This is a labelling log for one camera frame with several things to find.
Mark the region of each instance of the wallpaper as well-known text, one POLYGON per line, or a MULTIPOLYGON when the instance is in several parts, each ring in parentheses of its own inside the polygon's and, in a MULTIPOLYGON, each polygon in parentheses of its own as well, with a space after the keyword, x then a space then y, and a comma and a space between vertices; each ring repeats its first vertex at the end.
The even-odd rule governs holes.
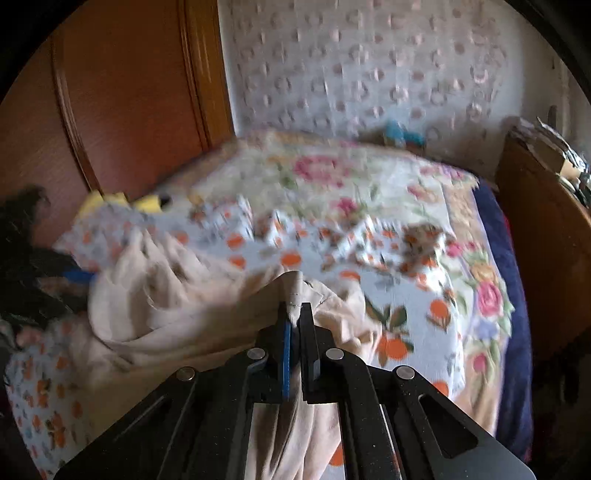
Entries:
POLYGON ((510 53, 491 0, 220 2, 237 131, 371 139, 393 119, 430 155, 494 172, 521 105, 495 111, 510 53))

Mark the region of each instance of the wooden dresser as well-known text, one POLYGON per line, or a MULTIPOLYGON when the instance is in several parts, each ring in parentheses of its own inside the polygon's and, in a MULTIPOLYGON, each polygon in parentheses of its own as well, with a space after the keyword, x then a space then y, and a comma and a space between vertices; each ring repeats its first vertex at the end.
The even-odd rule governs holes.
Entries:
POLYGON ((232 135, 216 0, 88 0, 0 103, 0 198, 47 189, 51 245, 90 190, 134 200, 232 135))
POLYGON ((511 134, 496 182, 527 299, 534 363, 539 364, 591 327, 591 216, 511 134))

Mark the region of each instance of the beige garment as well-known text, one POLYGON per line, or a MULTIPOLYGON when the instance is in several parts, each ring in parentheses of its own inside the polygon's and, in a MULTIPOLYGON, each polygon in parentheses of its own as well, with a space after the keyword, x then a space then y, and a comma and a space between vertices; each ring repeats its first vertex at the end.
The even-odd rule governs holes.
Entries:
MULTIPOLYGON (((90 328, 74 331, 72 358, 86 379, 95 435, 179 367, 216 368, 252 346, 276 322, 281 301, 292 322, 310 302, 315 324, 330 329, 337 346, 371 361, 381 325, 365 316, 357 282, 330 290, 280 265, 247 275, 173 238, 156 245, 136 232, 92 286, 90 328)), ((255 406, 245 478, 320 478, 340 442, 337 408, 301 396, 296 371, 289 401, 255 406)))

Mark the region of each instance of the navy blue blanket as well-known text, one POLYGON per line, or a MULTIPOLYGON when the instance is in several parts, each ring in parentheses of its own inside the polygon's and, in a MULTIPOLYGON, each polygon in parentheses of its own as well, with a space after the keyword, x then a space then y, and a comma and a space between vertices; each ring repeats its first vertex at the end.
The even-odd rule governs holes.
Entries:
POLYGON ((533 438, 531 410, 531 336, 530 321, 515 253, 506 228, 505 216, 491 189, 480 182, 474 191, 478 212, 486 229, 492 255, 515 311, 511 317, 512 336, 505 355, 505 376, 496 438, 514 455, 526 460, 533 438))

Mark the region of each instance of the wooden wardrobe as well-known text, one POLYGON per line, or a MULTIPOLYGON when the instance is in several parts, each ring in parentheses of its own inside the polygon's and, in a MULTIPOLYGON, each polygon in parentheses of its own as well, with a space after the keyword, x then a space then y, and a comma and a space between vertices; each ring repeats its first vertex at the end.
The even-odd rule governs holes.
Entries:
POLYGON ((0 197, 44 186, 51 245, 91 190, 134 200, 232 135, 216 0, 88 0, 0 103, 0 197))

